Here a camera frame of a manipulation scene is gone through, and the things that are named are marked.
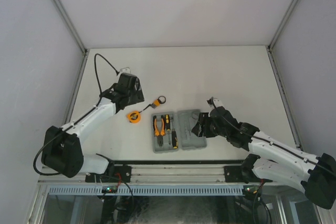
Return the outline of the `orange tape measure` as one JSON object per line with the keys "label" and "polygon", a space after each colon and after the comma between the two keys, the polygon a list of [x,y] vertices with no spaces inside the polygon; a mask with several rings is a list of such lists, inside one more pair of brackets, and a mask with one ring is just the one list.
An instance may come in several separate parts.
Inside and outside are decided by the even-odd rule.
{"label": "orange tape measure", "polygon": [[141,120],[141,112],[139,111],[132,111],[129,114],[127,114],[127,119],[130,123],[137,124]]}

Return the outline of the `hex key set orange holder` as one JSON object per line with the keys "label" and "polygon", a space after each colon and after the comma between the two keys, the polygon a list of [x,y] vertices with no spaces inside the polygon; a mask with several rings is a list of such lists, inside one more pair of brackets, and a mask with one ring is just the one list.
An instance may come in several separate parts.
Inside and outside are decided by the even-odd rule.
{"label": "hex key set orange holder", "polygon": [[151,104],[150,107],[152,107],[153,109],[157,108],[158,106],[160,106],[162,104],[160,99],[156,99],[154,100]]}

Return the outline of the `black yellow screwdriver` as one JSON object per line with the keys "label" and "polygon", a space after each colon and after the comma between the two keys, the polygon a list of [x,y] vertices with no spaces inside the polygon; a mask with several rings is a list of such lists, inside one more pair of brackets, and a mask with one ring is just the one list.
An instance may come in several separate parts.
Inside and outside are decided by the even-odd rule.
{"label": "black yellow screwdriver", "polygon": [[178,139],[177,139],[177,133],[175,130],[172,131],[172,146],[174,149],[178,148]]}
{"label": "black yellow screwdriver", "polygon": [[171,119],[170,119],[170,115],[166,114],[164,116],[164,120],[165,120],[165,129],[166,131],[170,131],[171,130]]}

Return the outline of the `grey plastic tool case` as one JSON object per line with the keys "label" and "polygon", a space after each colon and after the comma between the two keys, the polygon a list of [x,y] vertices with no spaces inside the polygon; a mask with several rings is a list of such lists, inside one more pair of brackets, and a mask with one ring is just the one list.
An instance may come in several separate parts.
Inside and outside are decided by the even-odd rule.
{"label": "grey plastic tool case", "polygon": [[[207,147],[207,140],[205,137],[197,137],[195,134],[191,132],[192,128],[198,121],[198,117],[200,114],[199,109],[193,110],[182,110],[177,112],[161,112],[152,114],[152,144],[154,153],[168,153],[168,152],[176,152],[180,149],[182,150],[200,150]],[[154,135],[153,128],[153,117],[157,116],[157,119],[160,120],[161,117],[164,118],[166,114],[170,115],[171,119],[171,130],[166,131],[163,136],[163,146],[159,147],[157,144],[157,139]],[[172,146],[172,131],[175,130],[177,133],[178,139],[178,148],[174,149]]]}

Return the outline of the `orange handled pliers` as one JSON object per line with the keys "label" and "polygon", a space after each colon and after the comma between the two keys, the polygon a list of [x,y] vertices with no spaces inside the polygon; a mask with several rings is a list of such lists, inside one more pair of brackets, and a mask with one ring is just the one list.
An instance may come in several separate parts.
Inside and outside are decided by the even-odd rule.
{"label": "orange handled pliers", "polygon": [[159,147],[163,146],[163,136],[165,135],[165,124],[164,118],[161,117],[160,120],[157,119],[157,116],[153,117],[153,128],[154,128],[154,135],[157,139],[157,143]]}

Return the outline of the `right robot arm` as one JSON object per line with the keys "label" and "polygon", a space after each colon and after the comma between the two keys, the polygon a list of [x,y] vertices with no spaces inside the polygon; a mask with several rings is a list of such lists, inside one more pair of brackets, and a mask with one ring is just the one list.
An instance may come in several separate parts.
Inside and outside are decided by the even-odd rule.
{"label": "right robot arm", "polygon": [[335,158],[316,156],[280,143],[258,127],[238,122],[223,106],[200,113],[192,133],[198,137],[224,137],[249,155],[241,165],[246,181],[272,180],[292,187],[313,204],[330,210],[335,202]]}

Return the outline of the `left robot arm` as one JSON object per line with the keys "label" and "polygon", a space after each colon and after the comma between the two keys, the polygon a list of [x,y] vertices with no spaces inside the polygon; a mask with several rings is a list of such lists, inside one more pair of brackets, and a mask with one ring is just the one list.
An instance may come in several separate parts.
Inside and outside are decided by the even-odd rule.
{"label": "left robot arm", "polygon": [[113,180],[112,160],[101,154],[84,154],[82,144],[104,121],[125,107],[143,101],[140,79],[127,72],[119,74],[118,82],[102,91],[97,104],[88,112],[61,127],[48,128],[37,156],[43,165],[55,171],[54,176],[72,178],[79,173],[93,173],[103,182]]}

